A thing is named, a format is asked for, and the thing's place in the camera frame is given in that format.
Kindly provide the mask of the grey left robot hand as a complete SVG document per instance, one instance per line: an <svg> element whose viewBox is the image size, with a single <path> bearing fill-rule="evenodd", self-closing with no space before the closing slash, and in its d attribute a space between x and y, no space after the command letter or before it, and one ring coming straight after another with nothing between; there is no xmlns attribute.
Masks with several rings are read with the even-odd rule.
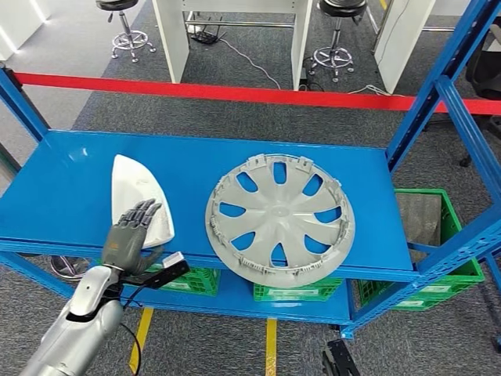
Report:
<svg viewBox="0 0 501 376"><path fill-rule="evenodd" d="M152 218L161 207L155 199L149 199L122 214L110 227L102 251L102 263L133 276L153 265L163 252L161 245L152 247L147 256L142 256L141 251Z"/></svg>

